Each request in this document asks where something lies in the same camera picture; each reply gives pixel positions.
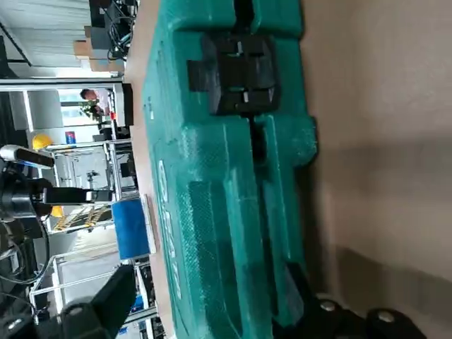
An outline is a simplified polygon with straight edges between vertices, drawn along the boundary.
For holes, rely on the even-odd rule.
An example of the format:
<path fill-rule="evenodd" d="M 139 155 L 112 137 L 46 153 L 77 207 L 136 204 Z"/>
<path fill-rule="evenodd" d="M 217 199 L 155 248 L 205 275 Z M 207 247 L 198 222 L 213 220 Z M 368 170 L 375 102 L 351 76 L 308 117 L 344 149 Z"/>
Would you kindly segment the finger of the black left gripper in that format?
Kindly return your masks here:
<path fill-rule="evenodd" d="M 109 203 L 114 192 L 73 187 L 44 189 L 44 203 L 48 205 L 83 205 L 88 203 Z"/>

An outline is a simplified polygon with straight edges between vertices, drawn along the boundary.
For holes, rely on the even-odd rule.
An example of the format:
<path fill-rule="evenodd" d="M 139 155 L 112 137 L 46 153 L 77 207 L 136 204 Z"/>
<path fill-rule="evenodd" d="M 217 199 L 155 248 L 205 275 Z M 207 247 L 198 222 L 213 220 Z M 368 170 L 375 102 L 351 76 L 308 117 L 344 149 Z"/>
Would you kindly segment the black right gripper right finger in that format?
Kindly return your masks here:
<path fill-rule="evenodd" d="M 303 314 L 294 325 L 273 322 L 274 338 L 426 338 L 404 313 L 389 308 L 374 308 L 365 317 L 311 290 L 307 277 L 297 263 L 287 263 L 289 282 L 295 287 Z"/>

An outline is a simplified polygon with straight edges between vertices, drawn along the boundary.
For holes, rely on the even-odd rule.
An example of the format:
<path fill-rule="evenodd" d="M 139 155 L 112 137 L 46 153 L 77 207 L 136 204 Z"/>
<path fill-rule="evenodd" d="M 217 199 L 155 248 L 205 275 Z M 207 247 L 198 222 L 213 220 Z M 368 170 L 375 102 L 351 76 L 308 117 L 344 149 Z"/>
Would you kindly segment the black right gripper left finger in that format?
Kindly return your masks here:
<path fill-rule="evenodd" d="M 115 338 L 136 300 L 135 270 L 121 265 L 91 299 L 67 304 L 60 315 L 36 323 L 20 315 L 1 321 L 2 338 Z"/>

